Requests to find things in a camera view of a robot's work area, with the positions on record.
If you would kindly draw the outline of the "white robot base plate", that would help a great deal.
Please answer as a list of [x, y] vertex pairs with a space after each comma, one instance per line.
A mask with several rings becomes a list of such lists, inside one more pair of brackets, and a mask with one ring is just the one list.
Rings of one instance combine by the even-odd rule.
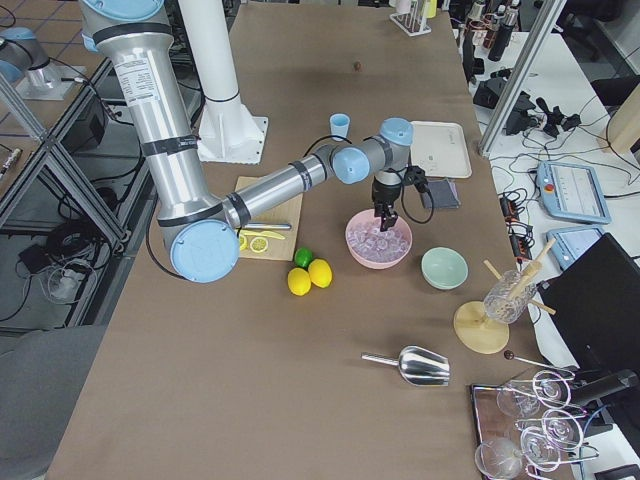
[[201, 162], [259, 164], [269, 119], [253, 116], [240, 100], [207, 101], [198, 130]]

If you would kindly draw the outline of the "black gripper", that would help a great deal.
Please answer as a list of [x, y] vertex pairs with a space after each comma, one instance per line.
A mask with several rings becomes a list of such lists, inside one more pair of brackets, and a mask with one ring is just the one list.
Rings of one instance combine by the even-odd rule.
[[371, 196], [374, 213], [379, 217], [379, 230], [387, 231], [395, 226], [398, 214], [395, 202], [402, 190], [402, 178], [394, 172], [377, 172], [374, 175]]

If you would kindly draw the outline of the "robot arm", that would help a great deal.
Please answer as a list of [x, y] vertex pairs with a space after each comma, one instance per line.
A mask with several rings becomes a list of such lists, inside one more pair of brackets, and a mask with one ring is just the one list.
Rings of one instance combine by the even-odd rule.
[[124, 94], [161, 202], [158, 223], [174, 270], [208, 283], [227, 275], [240, 253], [237, 230], [254, 216], [330, 178], [386, 183], [408, 165], [412, 125], [386, 119], [354, 146], [324, 146], [224, 197], [213, 195], [204, 160], [245, 158], [266, 135], [267, 121], [242, 104], [219, 3], [180, 5], [205, 96], [205, 131], [195, 134], [169, 58], [173, 35], [160, 1], [84, 1], [87, 48], [108, 57]]

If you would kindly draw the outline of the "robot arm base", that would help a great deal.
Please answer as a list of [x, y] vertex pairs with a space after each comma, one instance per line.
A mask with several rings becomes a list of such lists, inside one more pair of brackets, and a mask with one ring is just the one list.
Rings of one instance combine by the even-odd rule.
[[27, 100], [62, 101], [73, 82], [62, 80], [62, 70], [26, 27], [1, 32], [1, 75]]

